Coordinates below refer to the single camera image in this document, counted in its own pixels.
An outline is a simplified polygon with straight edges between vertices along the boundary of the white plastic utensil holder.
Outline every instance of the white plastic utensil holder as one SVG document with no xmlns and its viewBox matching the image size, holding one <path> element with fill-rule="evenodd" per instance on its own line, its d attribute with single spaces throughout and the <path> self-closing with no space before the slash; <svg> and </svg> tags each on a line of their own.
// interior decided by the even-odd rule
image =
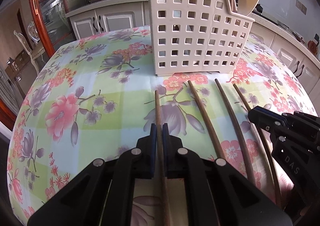
<svg viewBox="0 0 320 226">
<path fill-rule="evenodd" d="M 229 0 L 149 0 L 155 73 L 233 71 L 254 19 Z"/>
</svg>

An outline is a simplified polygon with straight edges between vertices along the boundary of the chopstick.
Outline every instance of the chopstick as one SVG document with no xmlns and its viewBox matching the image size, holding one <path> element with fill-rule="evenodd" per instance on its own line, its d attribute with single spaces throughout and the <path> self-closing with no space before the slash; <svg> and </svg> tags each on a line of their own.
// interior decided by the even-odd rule
<svg viewBox="0 0 320 226">
<path fill-rule="evenodd" d="M 247 100 L 245 99 L 245 97 L 242 95 L 241 91 L 239 90 L 239 88 L 237 87 L 236 84 L 233 84 L 233 87 L 235 88 L 235 90 L 237 91 L 239 97 L 241 98 L 244 106 L 246 107 L 247 111 L 251 110 L 251 107 L 249 106 L 249 104 L 247 103 Z M 275 187 L 275 195 L 276 195 L 276 204 L 278 207 L 282 208 L 282 204 L 281 204 L 281 190 L 280 190 L 280 185 L 279 185 L 279 180 L 278 180 L 278 176 L 277 176 L 277 171 L 276 171 L 276 167 L 275 167 L 275 163 L 273 161 L 273 158 L 271 156 L 271 152 L 267 143 L 267 139 L 264 136 L 262 130 L 260 127 L 255 126 L 258 134 L 260 136 L 262 145 L 264 147 L 264 151 L 266 152 L 267 155 L 267 159 L 270 165 L 270 170 L 271 170 L 271 175 L 272 175 L 272 179 L 273 179 L 273 184 Z"/>
<path fill-rule="evenodd" d="M 198 105 L 198 108 L 199 108 L 200 113 L 202 115 L 202 118 L 204 120 L 205 126 L 207 127 L 207 130 L 208 130 L 210 139 L 212 141 L 214 150 L 216 151 L 216 154 L 217 154 L 217 158 L 225 159 L 225 156 L 224 156 L 222 147 L 220 145 L 219 139 L 217 137 L 217 134 L 214 131 L 212 123 L 211 123 L 211 121 L 209 119 L 209 116 L 208 116 L 207 112 L 205 111 L 205 108 L 204 108 L 204 106 L 203 106 L 203 104 L 202 104 L 202 102 L 201 102 L 201 100 L 199 98 L 199 95 L 198 95 L 195 87 L 193 86 L 193 84 L 192 84 L 192 82 L 190 80 L 188 80 L 188 84 L 189 84 L 190 90 L 191 90 L 191 92 L 193 94 L 193 97 L 195 98 L 195 101 L 196 101 L 196 103 Z"/>
<path fill-rule="evenodd" d="M 256 180 L 254 178 L 254 172 L 253 172 L 253 167 L 252 167 L 252 164 L 251 164 L 251 160 L 250 160 L 250 155 L 249 155 L 249 151 L 247 149 L 247 144 L 245 143 L 245 139 L 243 137 L 243 134 L 242 134 L 242 131 L 241 131 L 241 128 L 240 128 L 240 125 L 238 123 L 238 120 L 236 118 L 236 115 L 230 105 L 230 102 L 225 94 L 225 92 L 223 91 L 223 88 L 221 87 L 220 85 L 220 82 L 215 79 L 214 80 L 218 86 L 218 89 L 221 93 L 221 96 L 222 96 L 222 99 L 223 99 L 223 102 L 228 110 L 228 113 L 229 113 L 229 116 L 231 118 L 231 121 L 232 121 L 232 124 L 233 124 L 233 127 L 235 129 L 235 132 L 236 132 L 236 135 L 237 135 L 237 138 L 238 138 L 238 141 L 239 141 L 239 145 L 240 145 L 240 149 L 241 149 L 241 152 L 242 152 L 242 155 L 243 155 L 243 160 L 244 160 L 244 166 L 245 166 L 245 169 L 247 171 L 247 176 L 248 176 L 248 180 L 256 185 Z"/>
<path fill-rule="evenodd" d="M 163 144 L 162 144 L 162 128 L 161 128 L 161 114 L 160 114 L 160 101 L 159 93 L 155 91 L 156 102 L 156 127 L 157 127 L 157 152 L 159 158 L 160 168 L 160 183 L 161 183 L 161 200 L 162 200 L 162 212 L 163 212 L 163 225 L 170 226 L 170 209 L 169 209 L 169 196 L 167 177 L 164 175 L 164 156 L 163 156 Z"/>
</svg>

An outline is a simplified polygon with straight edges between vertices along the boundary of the floral tablecloth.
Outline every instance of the floral tablecloth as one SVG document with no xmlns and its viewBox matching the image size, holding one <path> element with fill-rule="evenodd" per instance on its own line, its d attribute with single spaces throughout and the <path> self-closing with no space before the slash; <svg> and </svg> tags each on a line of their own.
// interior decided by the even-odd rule
<svg viewBox="0 0 320 226">
<path fill-rule="evenodd" d="M 188 80 L 202 98 L 227 161 L 246 176 L 239 143 L 215 78 L 241 124 L 256 186 L 274 201 L 265 152 L 232 83 L 239 86 L 251 107 L 316 115 L 299 81 L 252 34 L 232 73 L 157 77 L 150 28 L 143 26 L 66 44 L 40 72 L 26 95 L 10 142 L 7 179 L 15 215 L 26 224 L 37 209 L 95 158 L 112 160 L 135 147 L 137 139 L 148 135 L 155 122 L 155 89 L 160 94 L 162 122 L 168 122 L 170 134 L 180 137 L 183 145 L 200 157 L 214 160 L 216 154 L 186 85 Z M 285 199 L 292 182 L 279 165 L 276 168 Z M 136 181 L 132 226 L 155 225 L 160 209 L 158 182 L 157 177 Z M 173 225 L 186 225 L 183 181 L 169 180 L 168 187 Z"/>
</svg>

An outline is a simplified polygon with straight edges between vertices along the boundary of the cabinet handle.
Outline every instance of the cabinet handle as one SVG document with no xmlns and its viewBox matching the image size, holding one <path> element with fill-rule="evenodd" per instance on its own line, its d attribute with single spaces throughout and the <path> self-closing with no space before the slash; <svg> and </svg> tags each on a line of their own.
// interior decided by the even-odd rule
<svg viewBox="0 0 320 226">
<path fill-rule="evenodd" d="M 101 27 L 100 21 L 101 21 L 101 15 L 99 15 L 99 26 L 100 26 L 101 30 L 104 32 L 104 29 Z"/>
<path fill-rule="evenodd" d="M 297 62 L 297 68 L 296 68 L 296 70 L 293 72 L 293 74 L 295 74 L 295 73 L 297 72 L 298 67 L 299 67 L 299 64 L 300 64 L 300 61 Z"/>
<path fill-rule="evenodd" d="M 96 32 L 98 32 L 98 29 L 94 26 L 94 21 L 95 21 L 95 18 L 93 17 L 93 23 L 92 23 L 92 25 L 93 25 L 93 28 L 95 28 Z"/>
<path fill-rule="evenodd" d="M 302 65 L 302 69 L 301 69 L 300 74 L 296 78 L 299 78 L 302 75 L 303 68 L 304 68 L 304 64 Z"/>
</svg>

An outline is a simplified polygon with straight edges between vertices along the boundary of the dining chair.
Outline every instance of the dining chair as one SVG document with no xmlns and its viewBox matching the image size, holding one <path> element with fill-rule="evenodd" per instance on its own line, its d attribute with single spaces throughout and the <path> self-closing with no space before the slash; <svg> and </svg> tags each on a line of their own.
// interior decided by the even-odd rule
<svg viewBox="0 0 320 226">
<path fill-rule="evenodd" d="M 27 54 L 30 56 L 31 63 L 35 67 L 37 75 L 39 75 L 39 66 L 35 60 L 45 52 L 41 41 L 38 42 L 34 49 L 31 49 L 27 43 L 26 38 L 23 36 L 22 33 L 17 33 L 14 30 L 13 34 L 18 38 L 18 40 L 21 42 L 22 46 L 26 50 Z"/>
</svg>

